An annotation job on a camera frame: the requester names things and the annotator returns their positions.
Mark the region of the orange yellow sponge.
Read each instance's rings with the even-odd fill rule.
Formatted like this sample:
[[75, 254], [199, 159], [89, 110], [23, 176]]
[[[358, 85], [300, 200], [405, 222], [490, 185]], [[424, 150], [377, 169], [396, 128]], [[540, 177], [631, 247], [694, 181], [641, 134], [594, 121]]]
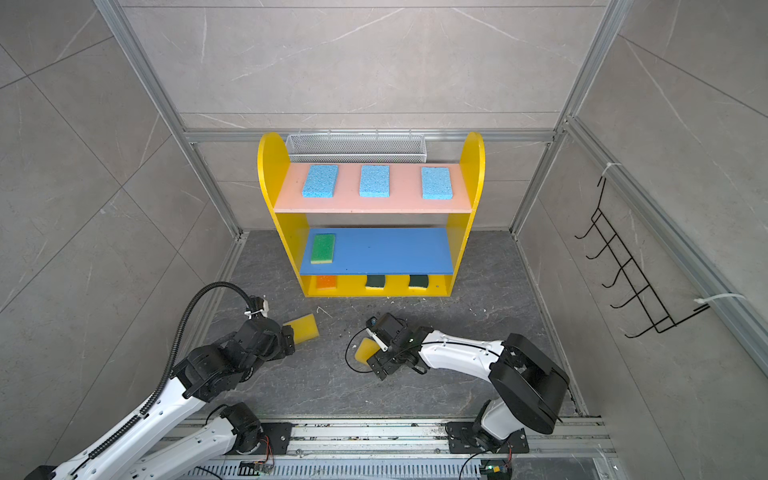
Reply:
[[337, 277], [334, 275], [322, 275], [316, 278], [318, 290], [333, 290], [337, 288]]

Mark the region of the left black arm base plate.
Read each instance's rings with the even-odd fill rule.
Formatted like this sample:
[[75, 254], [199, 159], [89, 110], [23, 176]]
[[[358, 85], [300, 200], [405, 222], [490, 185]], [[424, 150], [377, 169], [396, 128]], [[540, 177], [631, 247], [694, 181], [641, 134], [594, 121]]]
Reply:
[[263, 423], [261, 428], [258, 443], [251, 454], [264, 457], [267, 453], [267, 446], [270, 446], [272, 455], [286, 455], [293, 424], [290, 422], [267, 422]]

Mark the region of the dark green wavy sponge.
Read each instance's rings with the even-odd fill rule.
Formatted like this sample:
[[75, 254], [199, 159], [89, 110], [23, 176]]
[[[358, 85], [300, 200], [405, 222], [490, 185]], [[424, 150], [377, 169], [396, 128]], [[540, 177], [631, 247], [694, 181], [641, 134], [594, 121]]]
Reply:
[[384, 289], [386, 286], [386, 276], [368, 275], [365, 286], [367, 289]]
[[429, 288], [430, 277], [428, 275], [410, 275], [409, 289], [426, 290]]

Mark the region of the small yellow sponge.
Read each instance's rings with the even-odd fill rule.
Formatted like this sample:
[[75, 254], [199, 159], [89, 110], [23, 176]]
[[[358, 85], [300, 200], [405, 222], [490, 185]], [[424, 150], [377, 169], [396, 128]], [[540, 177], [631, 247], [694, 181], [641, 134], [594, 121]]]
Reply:
[[298, 319], [285, 323], [290, 327], [293, 333], [293, 342], [295, 345], [313, 340], [319, 337], [319, 329], [313, 314], [304, 315]]

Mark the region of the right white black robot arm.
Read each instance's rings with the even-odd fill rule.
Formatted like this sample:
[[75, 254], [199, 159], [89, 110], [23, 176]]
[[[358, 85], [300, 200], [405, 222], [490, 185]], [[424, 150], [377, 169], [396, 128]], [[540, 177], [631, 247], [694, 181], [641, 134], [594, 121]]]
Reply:
[[411, 328], [391, 314], [366, 321], [367, 337], [355, 352], [357, 362], [384, 380], [399, 368], [418, 374], [441, 369], [489, 382], [497, 397], [486, 401], [471, 422], [445, 426], [452, 453], [529, 451], [527, 434], [550, 435], [570, 386], [565, 371], [520, 334], [480, 341], [445, 334], [432, 327]]

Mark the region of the light blue sponge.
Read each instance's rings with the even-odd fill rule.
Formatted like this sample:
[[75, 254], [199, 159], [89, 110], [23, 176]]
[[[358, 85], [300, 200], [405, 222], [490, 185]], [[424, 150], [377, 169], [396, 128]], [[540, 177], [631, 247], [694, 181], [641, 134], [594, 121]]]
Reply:
[[309, 167], [303, 188], [303, 198], [328, 199], [334, 196], [338, 166], [330, 164]]
[[447, 167], [423, 167], [421, 185], [424, 200], [442, 201], [453, 198], [451, 170]]
[[363, 165], [361, 167], [359, 196], [362, 198], [390, 197], [390, 167]]

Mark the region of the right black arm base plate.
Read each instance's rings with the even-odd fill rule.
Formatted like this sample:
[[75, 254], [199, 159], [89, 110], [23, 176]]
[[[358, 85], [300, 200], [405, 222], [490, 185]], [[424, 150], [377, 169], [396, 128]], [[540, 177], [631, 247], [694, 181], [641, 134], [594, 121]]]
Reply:
[[511, 453], [530, 452], [528, 439], [523, 429], [512, 432], [506, 439], [498, 440], [481, 430], [473, 422], [448, 422], [445, 425], [451, 454]]

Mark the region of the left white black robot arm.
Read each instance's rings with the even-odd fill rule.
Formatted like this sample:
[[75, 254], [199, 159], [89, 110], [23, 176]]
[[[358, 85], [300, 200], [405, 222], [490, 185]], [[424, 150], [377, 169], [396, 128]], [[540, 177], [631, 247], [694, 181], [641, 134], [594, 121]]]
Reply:
[[265, 363], [290, 356], [291, 324], [260, 314], [238, 331], [193, 349], [173, 366], [157, 391], [82, 453], [41, 465], [31, 479], [176, 478], [223, 453], [250, 453], [266, 440], [262, 424], [243, 402], [225, 406], [211, 423], [155, 454], [150, 449], [190, 415], [247, 381]]

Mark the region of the large yellow sponge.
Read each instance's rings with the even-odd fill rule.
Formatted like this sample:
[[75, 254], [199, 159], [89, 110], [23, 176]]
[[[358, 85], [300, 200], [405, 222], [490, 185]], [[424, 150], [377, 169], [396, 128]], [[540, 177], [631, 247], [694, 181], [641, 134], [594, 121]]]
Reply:
[[355, 352], [354, 359], [360, 364], [367, 365], [368, 361], [380, 350], [381, 348], [375, 340], [364, 338]]

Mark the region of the bright green yellow sponge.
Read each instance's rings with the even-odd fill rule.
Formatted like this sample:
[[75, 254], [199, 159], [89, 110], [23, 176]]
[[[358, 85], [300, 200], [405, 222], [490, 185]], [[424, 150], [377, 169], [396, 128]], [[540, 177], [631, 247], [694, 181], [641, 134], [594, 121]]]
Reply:
[[336, 235], [333, 233], [315, 234], [312, 239], [310, 263], [312, 265], [331, 264], [334, 260]]

